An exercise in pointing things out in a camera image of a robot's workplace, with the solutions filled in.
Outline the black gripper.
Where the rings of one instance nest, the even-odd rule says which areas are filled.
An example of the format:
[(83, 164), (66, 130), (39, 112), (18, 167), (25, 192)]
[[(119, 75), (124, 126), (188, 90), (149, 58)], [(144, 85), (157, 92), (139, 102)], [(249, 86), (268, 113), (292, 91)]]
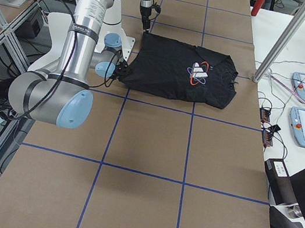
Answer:
[(121, 79), (129, 74), (129, 65), (125, 60), (118, 61), (113, 74), (111, 75), (111, 79)]
[(140, 7), (140, 14), (141, 14), (141, 21), (142, 21), (142, 26), (143, 30), (148, 33), (151, 28), (151, 20), (150, 16), (152, 15), (152, 7)]

